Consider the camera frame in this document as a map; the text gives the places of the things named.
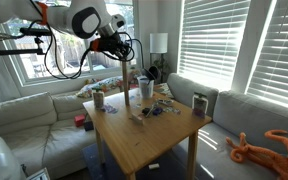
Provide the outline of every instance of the floor lamp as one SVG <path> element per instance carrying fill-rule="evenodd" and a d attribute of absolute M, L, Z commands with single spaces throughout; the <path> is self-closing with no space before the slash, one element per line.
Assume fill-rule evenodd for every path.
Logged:
<path fill-rule="evenodd" d="M 150 34 L 150 65 L 152 65 L 152 54 L 160 54 L 161 66 L 161 82 L 163 82 L 164 74 L 164 54 L 167 53 L 167 37 L 168 33 L 151 33 Z"/>

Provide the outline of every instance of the box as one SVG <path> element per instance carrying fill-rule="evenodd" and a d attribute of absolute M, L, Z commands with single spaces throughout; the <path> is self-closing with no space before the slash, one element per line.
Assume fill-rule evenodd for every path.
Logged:
<path fill-rule="evenodd" d="M 75 118 L 74 118 L 75 126 L 76 127 L 83 126 L 84 120 L 85 120 L 85 115 L 84 114 L 75 116 Z"/>

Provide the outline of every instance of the orange plush octopus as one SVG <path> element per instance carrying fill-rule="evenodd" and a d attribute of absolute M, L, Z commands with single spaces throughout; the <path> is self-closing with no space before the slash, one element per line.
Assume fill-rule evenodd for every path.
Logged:
<path fill-rule="evenodd" d="M 265 137 L 282 142 L 288 151 L 288 138 L 276 135 L 278 133 L 286 134 L 287 131 L 270 130 L 265 133 Z M 250 145 L 246 142 L 245 137 L 245 133 L 242 132 L 240 134 L 239 146 L 234 145 L 232 140 L 226 137 L 227 143 L 233 147 L 231 159 L 241 163 L 247 157 L 255 163 L 275 170 L 279 173 L 280 180 L 288 180 L 288 156 L 285 157 L 270 149 Z"/>

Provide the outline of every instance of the couch cushion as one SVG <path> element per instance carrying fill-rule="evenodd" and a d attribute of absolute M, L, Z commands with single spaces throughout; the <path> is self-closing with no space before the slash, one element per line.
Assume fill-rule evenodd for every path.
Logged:
<path fill-rule="evenodd" d="M 196 176 L 201 180 L 213 179 L 243 179 L 267 180 L 277 179 L 277 173 L 262 167 L 252 161 L 245 160 L 242 164 L 231 160 L 231 146 L 225 137 L 230 137 L 238 143 L 238 137 L 221 128 L 215 123 L 205 125 L 199 131 L 197 145 Z M 179 161 L 186 166 L 188 138 L 173 147 L 173 152 Z"/>
<path fill-rule="evenodd" d="M 2 136 L 29 175 L 44 168 L 42 159 L 49 130 L 50 126 L 39 126 Z"/>
<path fill-rule="evenodd" d="M 206 114 L 213 117 L 214 106 L 219 92 L 218 89 L 203 86 L 193 82 L 192 80 L 181 77 L 176 73 L 171 73 L 168 76 L 167 84 L 170 87 L 174 98 L 189 107 L 192 107 L 192 98 L 194 92 L 206 95 L 208 100 L 208 108 Z"/>
<path fill-rule="evenodd" d="M 85 168 L 82 149 L 95 142 L 95 132 L 75 127 L 73 119 L 58 121 L 51 127 L 43 165 L 52 179 Z"/>
<path fill-rule="evenodd" d="M 250 144 L 288 154 L 282 143 L 264 137 L 264 133 L 271 129 L 288 131 L 288 108 L 225 91 L 218 96 L 213 121 L 235 135 L 245 132 Z"/>
<path fill-rule="evenodd" d="M 56 112 L 49 93 L 0 103 L 0 135 L 53 124 Z"/>

